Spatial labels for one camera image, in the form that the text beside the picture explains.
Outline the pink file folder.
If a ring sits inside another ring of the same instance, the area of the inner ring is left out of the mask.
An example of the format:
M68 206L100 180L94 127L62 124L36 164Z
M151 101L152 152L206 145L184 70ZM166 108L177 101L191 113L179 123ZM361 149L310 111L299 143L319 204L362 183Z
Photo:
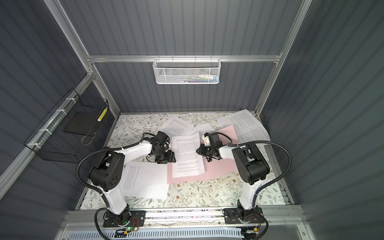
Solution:
M168 164L168 176L167 183L168 184L179 184L183 182L191 182L191 181L202 181L217 178L221 175L228 174L230 172L237 172L236 163L232 159L221 159L215 160L213 159L211 162L208 162L205 157L203 157L203 163L205 172L196 175L196 176L188 176L188 177L173 177L173 169L176 167L175 164Z

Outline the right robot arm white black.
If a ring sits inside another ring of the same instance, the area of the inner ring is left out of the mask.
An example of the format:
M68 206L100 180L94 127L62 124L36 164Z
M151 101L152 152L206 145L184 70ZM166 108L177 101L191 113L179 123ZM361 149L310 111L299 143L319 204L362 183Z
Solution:
M257 191L263 185L270 173L270 167L256 145L226 145L219 148L201 144L196 153L205 157L209 162L212 159L231 159L235 161L238 173L243 180L242 194L236 209L223 210L229 218L239 219L240 222L250 222L256 213Z

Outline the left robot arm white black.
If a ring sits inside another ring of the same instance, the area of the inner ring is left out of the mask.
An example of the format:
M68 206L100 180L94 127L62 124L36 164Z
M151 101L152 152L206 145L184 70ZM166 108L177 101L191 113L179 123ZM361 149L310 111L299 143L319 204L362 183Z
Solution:
M104 154L97 153L101 158L91 169L89 179L100 192L107 213L116 225L125 225L132 218L130 207L119 186L124 163L141 156L154 156L157 164L174 163L175 154L169 149L169 145L169 139L145 138L122 148L106 149Z

